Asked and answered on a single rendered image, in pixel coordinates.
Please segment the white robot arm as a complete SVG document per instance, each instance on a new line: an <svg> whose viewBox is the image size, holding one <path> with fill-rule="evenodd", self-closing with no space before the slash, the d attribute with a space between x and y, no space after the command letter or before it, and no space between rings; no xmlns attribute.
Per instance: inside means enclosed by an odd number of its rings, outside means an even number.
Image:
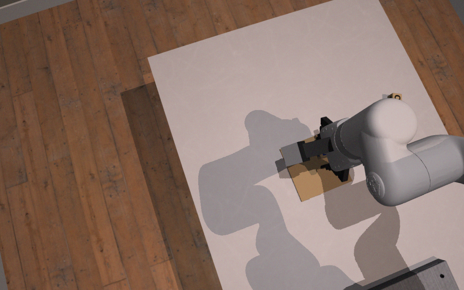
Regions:
<svg viewBox="0 0 464 290"><path fill-rule="evenodd" d="M417 128L417 116L406 102L384 98L336 130L338 150L361 161L368 190L381 205L401 205L447 184L464 184L464 137L432 135L410 143ZM281 150L286 167L334 151L330 137Z"/></svg>

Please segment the tan square mat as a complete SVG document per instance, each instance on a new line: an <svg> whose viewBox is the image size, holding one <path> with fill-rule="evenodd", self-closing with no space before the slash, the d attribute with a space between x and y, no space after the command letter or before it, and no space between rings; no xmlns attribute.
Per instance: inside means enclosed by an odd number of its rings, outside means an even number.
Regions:
<svg viewBox="0 0 464 290"><path fill-rule="evenodd" d="M349 174L348 180L341 182L331 170L321 169L324 164L329 164L327 157L313 156L304 163L287 166L301 202L353 181Z"/></svg>

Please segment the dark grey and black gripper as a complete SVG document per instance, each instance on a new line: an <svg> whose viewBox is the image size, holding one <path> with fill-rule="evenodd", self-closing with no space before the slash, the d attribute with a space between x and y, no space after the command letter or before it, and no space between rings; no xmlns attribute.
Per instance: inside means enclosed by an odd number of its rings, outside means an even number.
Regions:
<svg viewBox="0 0 464 290"><path fill-rule="evenodd" d="M348 180L349 169L359 166L362 164L361 161L348 158L344 156L337 148L335 143L335 133L340 124L344 123L351 117L343 118L338 121L331 121L328 117L321 118L320 134L317 134L316 140L324 139L330 137L331 143L333 145L333 150L329 153L326 153L329 164L324 164L321 168L326 168L326 170L332 170L335 176L345 182Z"/></svg>

